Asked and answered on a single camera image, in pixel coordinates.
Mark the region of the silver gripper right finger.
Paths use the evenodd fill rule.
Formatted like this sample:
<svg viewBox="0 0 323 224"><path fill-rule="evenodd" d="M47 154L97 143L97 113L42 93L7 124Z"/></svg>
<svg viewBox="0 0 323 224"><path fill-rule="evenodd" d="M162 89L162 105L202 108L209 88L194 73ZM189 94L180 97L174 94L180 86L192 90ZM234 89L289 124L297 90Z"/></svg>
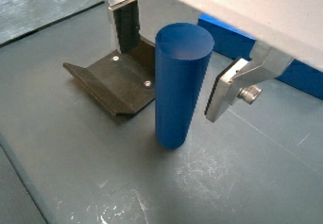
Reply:
<svg viewBox="0 0 323 224"><path fill-rule="evenodd" d="M280 77L294 60L292 55L261 41L254 44L250 58L236 59L217 77L205 110L212 122L240 99L253 104L262 93L257 84Z"/></svg>

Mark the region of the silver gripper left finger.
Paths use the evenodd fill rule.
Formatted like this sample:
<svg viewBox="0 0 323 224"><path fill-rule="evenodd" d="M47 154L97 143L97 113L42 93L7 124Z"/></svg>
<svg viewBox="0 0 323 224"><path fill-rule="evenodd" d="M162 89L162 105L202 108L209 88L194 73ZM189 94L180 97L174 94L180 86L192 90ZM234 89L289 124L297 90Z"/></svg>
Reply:
<svg viewBox="0 0 323 224"><path fill-rule="evenodd" d="M137 0L105 0L110 22L117 31L121 53L129 53L141 42L139 6Z"/></svg>

